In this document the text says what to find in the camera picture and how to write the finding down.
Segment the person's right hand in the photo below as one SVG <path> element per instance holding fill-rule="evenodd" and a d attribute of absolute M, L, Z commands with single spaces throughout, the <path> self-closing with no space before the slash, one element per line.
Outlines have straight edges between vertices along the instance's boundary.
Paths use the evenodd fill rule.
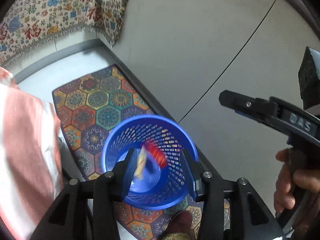
<path fill-rule="evenodd" d="M 312 193 L 307 206 L 293 225 L 292 239 L 303 239 L 319 214 L 319 170 L 298 169 L 291 173 L 289 152 L 290 150 L 286 148 L 276 154 L 276 159 L 283 165 L 276 182 L 274 209 L 277 213 L 282 213 L 285 209 L 291 210 L 295 207 L 296 199 L 292 193 L 296 186 Z"/>

